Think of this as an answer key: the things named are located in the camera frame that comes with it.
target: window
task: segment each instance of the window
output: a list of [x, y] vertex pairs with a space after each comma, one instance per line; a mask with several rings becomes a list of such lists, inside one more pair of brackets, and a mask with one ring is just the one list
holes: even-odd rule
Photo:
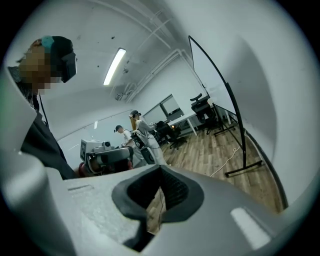
[[175, 98], [170, 95], [144, 114], [143, 117], [147, 123], [157, 123], [159, 121], [170, 122], [183, 115], [184, 113], [179, 108]]

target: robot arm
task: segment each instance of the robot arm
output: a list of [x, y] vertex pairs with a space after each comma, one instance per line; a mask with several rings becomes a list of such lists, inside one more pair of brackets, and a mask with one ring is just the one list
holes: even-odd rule
[[100, 169], [125, 159], [132, 161], [134, 151], [131, 147], [113, 149], [109, 141], [81, 140], [80, 158], [93, 174], [100, 173]]

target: wooden floor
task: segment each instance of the wooden floor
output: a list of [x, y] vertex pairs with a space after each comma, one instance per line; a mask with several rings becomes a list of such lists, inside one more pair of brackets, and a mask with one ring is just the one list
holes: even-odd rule
[[[214, 133], [217, 131], [219, 130], [211, 131], [209, 135], [207, 135], [205, 131], [198, 131], [198, 136], [195, 136], [193, 133], [189, 134], [185, 137], [187, 143], [182, 144], [178, 150], [175, 148], [170, 149], [169, 144], [163, 145], [161, 148], [167, 164], [210, 176], [232, 156], [234, 153], [233, 150], [239, 147], [229, 132], [223, 132], [215, 137]], [[233, 131], [233, 134], [241, 141], [238, 128]], [[250, 165], [259, 161], [261, 158], [251, 140], [248, 137], [245, 137], [245, 139], [247, 165]], [[225, 177], [225, 172], [242, 167], [242, 159], [243, 153], [240, 148], [233, 158], [212, 178], [233, 184], [275, 213], [283, 211], [284, 208], [276, 182], [265, 164], [232, 174], [229, 178]], [[160, 210], [163, 213], [166, 210], [166, 206], [164, 194], [159, 190], [155, 199], [147, 209], [149, 214], [148, 230], [154, 234], [159, 230]]]

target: black chair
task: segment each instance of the black chair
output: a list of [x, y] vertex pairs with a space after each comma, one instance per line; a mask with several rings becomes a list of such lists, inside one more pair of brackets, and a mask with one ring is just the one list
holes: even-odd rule
[[198, 118], [201, 124], [205, 124], [207, 127], [206, 134], [208, 135], [210, 131], [217, 128], [216, 121], [216, 113], [211, 109], [208, 99], [210, 96], [205, 96], [203, 98], [202, 93], [200, 93], [197, 97], [191, 98], [190, 101], [194, 102], [191, 104], [191, 109], [196, 113], [196, 117]]
[[172, 130], [170, 126], [167, 123], [164, 123], [163, 121], [160, 121], [156, 124], [156, 131], [159, 133], [159, 135], [171, 143], [170, 149], [172, 147], [175, 147], [177, 150], [179, 149], [179, 145], [186, 143], [187, 140], [184, 137], [179, 137], [181, 134], [181, 129], [176, 128], [175, 130]]

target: laminate flooring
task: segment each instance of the laminate flooring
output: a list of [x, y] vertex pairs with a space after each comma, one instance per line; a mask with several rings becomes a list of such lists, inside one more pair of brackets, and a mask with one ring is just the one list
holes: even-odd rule
[[[167, 164], [206, 176], [212, 175], [232, 156], [234, 149], [238, 149], [239, 147], [230, 132], [226, 131], [218, 136], [214, 136], [214, 133], [217, 131], [219, 130], [213, 130], [209, 135], [204, 130], [197, 131], [197, 136], [193, 133], [189, 134], [185, 137], [187, 143], [180, 145], [178, 150], [175, 148], [170, 149], [170, 144], [163, 145], [161, 149]], [[241, 141], [240, 131], [237, 127], [232, 133]], [[246, 163], [250, 165], [261, 158], [251, 140], [247, 136], [245, 140], [247, 149]], [[225, 172], [241, 168], [242, 165], [243, 152], [240, 148], [233, 158], [212, 178], [233, 184], [251, 195], [257, 202], [264, 204], [274, 213], [282, 212], [284, 207], [277, 184], [271, 171], [264, 163], [260, 166], [254, 166], [242, 172], [231, 174], [229, 178], [225, 177]], [[164, 194], [159, 189], [154, 200], [147, 208], [149, 232], [153, 234], [158, 232], [159, 218], [165, 210]]]

